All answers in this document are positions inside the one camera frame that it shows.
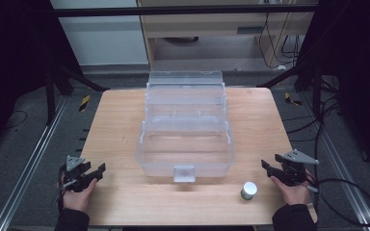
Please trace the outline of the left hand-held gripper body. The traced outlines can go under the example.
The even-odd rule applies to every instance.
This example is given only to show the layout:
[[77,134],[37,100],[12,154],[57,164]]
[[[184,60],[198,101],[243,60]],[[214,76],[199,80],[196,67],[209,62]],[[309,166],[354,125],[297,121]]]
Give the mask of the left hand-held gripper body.
[[82,171],[82,165],[86,163],[84,158],[66,157],[66,171],[64,173],[63,188],[77,193],[88,187],[85,181],[86,172]]

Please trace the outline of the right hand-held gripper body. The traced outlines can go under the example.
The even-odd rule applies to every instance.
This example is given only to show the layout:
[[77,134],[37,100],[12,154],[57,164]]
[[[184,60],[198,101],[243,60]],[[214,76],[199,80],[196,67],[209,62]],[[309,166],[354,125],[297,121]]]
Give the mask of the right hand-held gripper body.
[[306,180],[305,164],[315,165],[319,161],[295,149],[282,154],[282,170],[284,173],[283,183],[287,186],[295,186]]

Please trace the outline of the person's right hand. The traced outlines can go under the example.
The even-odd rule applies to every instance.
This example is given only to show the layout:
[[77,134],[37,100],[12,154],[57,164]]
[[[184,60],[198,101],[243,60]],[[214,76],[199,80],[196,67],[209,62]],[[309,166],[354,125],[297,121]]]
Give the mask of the person's right hand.
[[306,205],[309,202],[309,190],[307,188],[307,184],[289,187],[283,184],[275,176],[271,176],[270,179],[280,190],[284,201],[288,205]]

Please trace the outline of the person's left hand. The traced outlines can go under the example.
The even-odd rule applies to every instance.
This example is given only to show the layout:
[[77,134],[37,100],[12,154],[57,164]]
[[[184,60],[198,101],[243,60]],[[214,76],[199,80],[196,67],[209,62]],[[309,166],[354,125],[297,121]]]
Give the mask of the person's left hand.
[[94,178],[89,186],[81,192],[66,191],[63,196],[65,209],[87,212],[91,195],[96,187],[97,179]]

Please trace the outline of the small silver can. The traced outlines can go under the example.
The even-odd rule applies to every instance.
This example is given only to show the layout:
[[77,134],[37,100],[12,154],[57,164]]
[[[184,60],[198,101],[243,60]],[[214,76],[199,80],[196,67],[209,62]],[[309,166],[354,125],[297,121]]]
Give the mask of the small silver can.
[[245,200],[251,200],[257,194],[258,188],[253,182],[246,182],[241,191],[240,195]]

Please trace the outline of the yellow-black floor tape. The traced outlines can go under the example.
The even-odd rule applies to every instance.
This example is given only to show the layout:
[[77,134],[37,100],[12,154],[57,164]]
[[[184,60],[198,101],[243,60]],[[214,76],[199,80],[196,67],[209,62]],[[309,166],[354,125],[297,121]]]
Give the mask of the yellow-black floor tape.
[[285,92],[284,93],[284,100],[285,100],[285,102],[290,103],[292,105],[296,105],[296,106],[303,105],[302,101],[300,101],[300,100],[293,100],[291,98],[291,95],[288,92]]
[[89,94],[85,95],[83,98],[82,98],[82,101],[81,101],[81,104],[79,106],[79,109],[78,109],[78,112],[84,112],[89,101],[90,101],[90,98],[91,96]]

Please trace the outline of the black metal stand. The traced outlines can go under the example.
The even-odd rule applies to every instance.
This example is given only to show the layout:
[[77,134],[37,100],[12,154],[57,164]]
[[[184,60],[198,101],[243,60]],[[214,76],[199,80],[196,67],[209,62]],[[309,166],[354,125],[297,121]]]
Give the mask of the black metal stand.
[[107,90],[107,88],[101,87],[98,84],[90,81],[77,71],[71,70],[55,62],[51,62],[47,66],[44,76],[47,105],[47,125],[54,121],[56,115],[54,88],[57,87],[61,92],[61,95],[71,95],[73,93],[73,87],[68,81],[69,78],[76,80],[77,82],[95,91]]
[[297,75],[298,79],[294,84],[297,91],[306,90],[312,86],[312,112],[320,119],[321,118],[321,66],[314,62],[298,62],[295,66],[279,74],[276,78],[258,85],[259,88],[272,88],[277,83]]

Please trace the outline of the clear plastic storage box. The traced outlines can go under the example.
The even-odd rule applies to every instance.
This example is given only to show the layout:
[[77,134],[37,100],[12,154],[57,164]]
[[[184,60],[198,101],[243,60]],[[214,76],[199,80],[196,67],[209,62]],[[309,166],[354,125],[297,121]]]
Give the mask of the clear plastic storage box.
[[224,177],[235,159],[220,71],[152,71],[135,157],[145,175],[191,183]]

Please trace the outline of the black curtain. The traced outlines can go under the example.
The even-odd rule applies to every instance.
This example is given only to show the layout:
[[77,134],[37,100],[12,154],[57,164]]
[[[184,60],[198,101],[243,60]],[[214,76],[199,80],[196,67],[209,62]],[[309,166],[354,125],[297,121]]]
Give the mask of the black curtain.
[[16,99],[45,85],[50,60],[82,73],[60,20],[35,14],[52,9],[50,0],[0,0],[0,134]]
[[370,157],[370,0],[319,0],[299,57],[339,79],[339,95]]

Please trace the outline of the white cabinet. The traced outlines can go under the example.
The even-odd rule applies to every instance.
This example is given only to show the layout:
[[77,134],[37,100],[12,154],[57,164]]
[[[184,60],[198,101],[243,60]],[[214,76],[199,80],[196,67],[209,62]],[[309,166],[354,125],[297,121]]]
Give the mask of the white cabinet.
[[[50,0],[55,10],[137,7],[136,0]],[[61,17],[82,66],[148,64],[138,16]]]

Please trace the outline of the light wooden desk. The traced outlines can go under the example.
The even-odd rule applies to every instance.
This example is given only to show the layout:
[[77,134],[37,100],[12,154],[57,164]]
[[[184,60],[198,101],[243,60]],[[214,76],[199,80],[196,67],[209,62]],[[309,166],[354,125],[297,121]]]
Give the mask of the light wooden desk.
[[[207,5],[316,4],[318,0],[136,0],[140,7]],[[313,13],[230,13],[143,15],[145,45],[155,64],[157,41],[162,38],[255,36],[265,64],[280,64],[278,53],[288,36],[306,34]]]

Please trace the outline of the black horizontal bar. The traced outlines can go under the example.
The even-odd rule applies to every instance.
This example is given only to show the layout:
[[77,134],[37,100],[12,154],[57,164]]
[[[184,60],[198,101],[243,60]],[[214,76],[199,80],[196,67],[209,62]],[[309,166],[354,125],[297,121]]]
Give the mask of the black horizontal bar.
[[219,6],[172,6],[99,9],[56,9],[44,11],[58,17],[126,16],[126,15],[175,15],[216,13],[309,13],[315,12],[317,4],[292,5],[219,5]]

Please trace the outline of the aluminium floor rail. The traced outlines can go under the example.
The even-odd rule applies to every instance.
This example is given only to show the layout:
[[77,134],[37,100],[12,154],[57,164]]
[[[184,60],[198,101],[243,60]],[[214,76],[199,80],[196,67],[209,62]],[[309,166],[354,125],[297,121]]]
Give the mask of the aluminium floor rail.
[[44,130],[40,135],[40,139],[38,140],[25,168],[22,170],[9,198],[0,211],[0,231],[7,231],[15,212],[30,185],[47,145],[50,143],[59,121],[61,120],[66,102],[67,97],[61,96],[59,103],[55,108],[55,114],[52,121],[44,127]]
[[339,184],[342,186],[343,191],[356,214],[357,221],[362,224],[363,231],[370,231],[370,207],[365,198],[366,194],[363,193],[360,188],[350,186],[348,184],[348,182],[355,182],[354,177],[339,157],[330,135],[327,130],[323,128],[323,125],[320,122],[316,122],[314,126],[318,131],[316,141],[318,144],[323,145],[325,153],[330,160],[332,169],[334,170],[336,177],[340,179]]

